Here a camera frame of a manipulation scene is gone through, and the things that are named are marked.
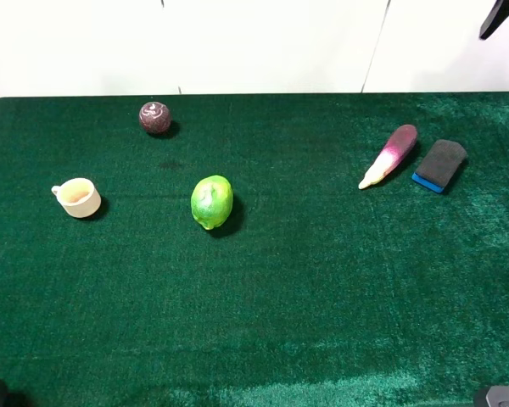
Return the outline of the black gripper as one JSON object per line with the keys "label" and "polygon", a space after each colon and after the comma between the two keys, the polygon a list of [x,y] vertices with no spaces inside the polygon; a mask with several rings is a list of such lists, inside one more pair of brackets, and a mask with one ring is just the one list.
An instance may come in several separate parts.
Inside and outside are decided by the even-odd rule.
{"label": "black gripper", "polygon": [[493,8],[480,26],[478,38],[487,40],[509,17],[509,0],[496,0]]}

